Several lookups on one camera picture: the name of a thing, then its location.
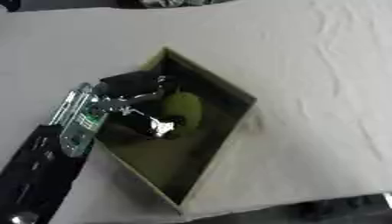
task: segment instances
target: floor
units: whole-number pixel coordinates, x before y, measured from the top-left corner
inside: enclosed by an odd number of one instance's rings
[[[260,211],[230,214],[204,220],[192,221],[188,224],[387,224],[392,223],[392,210],[388,208],[381,195],[369,196],[371,203],[352,208],[352,199],[335,199],[332,202],[332,213],[314,219],[311,213],[301,213],[301,205],[279,206]]]

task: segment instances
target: white table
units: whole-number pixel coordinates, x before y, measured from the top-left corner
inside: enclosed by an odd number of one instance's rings
[[[387,0],[243,0],[2,13],[0,165],[69,88],[169,46],[258,99],[193,189],[187,219],[391,191],[391,12]],[[119,173],[95,149],[52,223],[177,219]]]

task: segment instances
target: robotic arm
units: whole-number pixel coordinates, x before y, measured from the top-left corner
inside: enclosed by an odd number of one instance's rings
[[[39,125],[0,174],[0,223],[46,224],[72,188],[109,114],[135,116],[132,128],[149,137],[166,137],[176,128],[134,106],[160,100],[166,77],[126,73],[88,83],[69,92],[51,121]]]

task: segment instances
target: open box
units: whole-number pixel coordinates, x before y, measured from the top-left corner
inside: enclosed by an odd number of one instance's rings
[[[199,127],[172,140],[134,141],[121,127],[108,128],[109,119],[98,139],[130,172],[184,212],[181,206],[188,193],[256,99],[169,49],[161,51],[142,70],[175,76],[181,91],[197,95],[203,108]]]

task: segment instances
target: table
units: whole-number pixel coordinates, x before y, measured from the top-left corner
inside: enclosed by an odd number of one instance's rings
[[[69,88],[169,46],[257,97],[187,216],[121,178],[97,146],[52,223],[180,221],[391,191],[391,11],[383,0],[243,0],[2,13],[0,165]]]

